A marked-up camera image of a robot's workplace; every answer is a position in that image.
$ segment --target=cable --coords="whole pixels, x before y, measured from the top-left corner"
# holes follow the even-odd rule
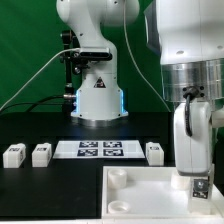
[[[140,69],[139,69],[139,67],[138,67],[138,65],[137,65],[137,63],[135,61],[135,58],[134,58],[134,56],[132,54],[131,47],[130,47],[129,40],[128,40],[127,27],[126,27],[126,2],[127,2],[127,0],[124,0],[124,34],[125,34],[125,40],[126,40],[127,48],[128,48],[129,54],[131,56],[132,62],[134,64],[136,70],[138,71],[139,75],[142,77],[142,79],[149,85],[149,87],[154,91],[154,93],[162,101],[162,103],[164,104],[164,106],[166,107],[166,109],[170,112],[170,108],[168,107],[168,105],[166,104],[166,102],[163,100],[163,98],[159,95],[159,93],[156,91],[156,89],[152,86],[152,84],[150,84],[148,82],[148,80],[144,77],[144,75],[140,71]]]
[[[25,102],[25,103],[16,103],[16,104],[12,104],[9,105],[7,107],[4,107],[1,111],[0,111],[0,115],[7,109],[11,108],[11,107],[15,107],[15,106],[21,106],[21,105],[36,105],[36,106],[61,106],[62,103],[29,103],[29,102]]]
[[[42,100],[37,101],[36,104],[33,104],[31,107],[29,107],[26,110],[26,112],[31,112],[36,106],[39,105],[39,103],[44,103],[44,102],[49,101],[49,100],[61,99],[61,98],[63,98],[63,96],[60,96],[60,95],[59,96],[49,96],[49,97],[46,97],[46,98],[44,98]]]
[[[184,108],[184,116],[185,116],[185,132],[186,135],[189,137],[192,137],[192,127],[191,127],[191,107],[190,103],[192,100],[194,100],[198,95],[200,91],[196,86],[188,87],[185,91],[183,97],[186,99],[185,108]]]
[[[186,98],[186,104],[184,108],[184,115],[185,115],[185,130],[186,135],[191,137],[193,135],[192,128],[191,128],[191,110],[190,110],[190,103],[191,103],[191,96],[188,95]]]
[[[79,48],[73,48],[73,49],[68,49],[68,50],[63,50],[57,53],[55,56],[53,56],[36,74],[32,76],[31,79],[29,79],[8,101],[6,101],[2,107],[0,108],[0,112],[3,110],[3,108],[9,104],[13,99],[15,99],[22,91],[25,89],[55,58],[57,58],[60,54],[63,54],[65,52],[69,51],[75,51],[78,52]]]

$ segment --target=white platform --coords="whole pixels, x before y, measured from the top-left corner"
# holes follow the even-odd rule
[[[54,159],[145,158],[139,141],[59,141]]]
[[[108,187],[108,171],[121,168],[127,172],[127,185],[123,189]],[[162,167],[104,167],[102,218],[121,220],[138,219],[136,223],[224,223],[224,198],[214,186],[211,215],[189,213],[187,191],[171,188],[171,174],[175,168]],[[108,204],[124,201],[130,206],[126,214],[110,214]]]

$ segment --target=black cable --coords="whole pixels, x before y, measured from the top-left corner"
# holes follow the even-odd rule
[[[184,93],[183,97],[186,99],[185,109],[184,109],[184,115],[185,115],[185,132],[186,135],[191,137],[193,135],[192,133],[192,127],[191,127],[191,108],[190,104],[191,101],[194,100],[199,95],[199,90],[196,86],[189,87],[186,92]]]
[[[187,98],[186,98],[184,115],[185,115],[185,129],[186,129],[186,134],[189,137],[192,136],[191,121],[190,121],[190,118],[191,118],[190,103],[191,103],[191,96],[188,95]]]
[[[56,95],[56,96],[49,96],[49,97],[46,97],[46,98],[44,98],[44,99],[42,99],[42,100],[37,101],[35,104],[33,104],[31,107],[29,107],[29,108],[26,110],[26,112],[30,112],[30,111],[32,111],[35,107],[37,107],[37,106],[39,105],[38,103],[44,103],[44,102],[49,101],[49,100],[53,100],[53,99],[61,99],[61,98],[63,98],[63,96],[61,96],[61,95]]]
[[[21,105],[35,105],[35,106],[58,106],[58,105],[62,105],[62,103],[16,103],[16,104],[12,104],[9,105],[7,107],[4,107],[1,111],[0,111],[0,115],[7,109],[11,108],[11,107],[15,107],[15,106],[21,106]]]

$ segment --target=white tray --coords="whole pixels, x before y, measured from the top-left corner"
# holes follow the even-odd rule
[[[119,168],[127,172],[127,185],[123,189],[111,189],[108,187],[108,171]],[[170,180],[174,170],[164,167],[104,167],[102,218],[209,218],[220,221],[224,217],[224,198],[217,188],[213,187],[211,215],[192,214],[187,209],[188,192],[171,188]],[[112,201],[127,202],[131,209],[125,214],[111,214],[108,212],[108,204]]]

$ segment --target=green backdrop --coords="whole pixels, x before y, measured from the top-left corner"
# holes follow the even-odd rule
[[[159,57],[146,47],[143,11],[151,0],[139,0],[137,21],[128,26],[131,49],[146,79],[162,95]],[[0,105],[63,49],[62,30],[68,27],[56,11],[56,0],[0,0]],[[118,84],[126,92],[129,112],[167,111],[160,99],[137,73],[128,54],[123,28],[102,28],[104,36],[118,48]],[[64,65],[55,60],[11,104],[36,102],[64,93]],[[80,78],[74,77],[75,87]],[[9,111],[24,111],[27,106]],[[60,107],[38,107],[35,111],[60,111]]]

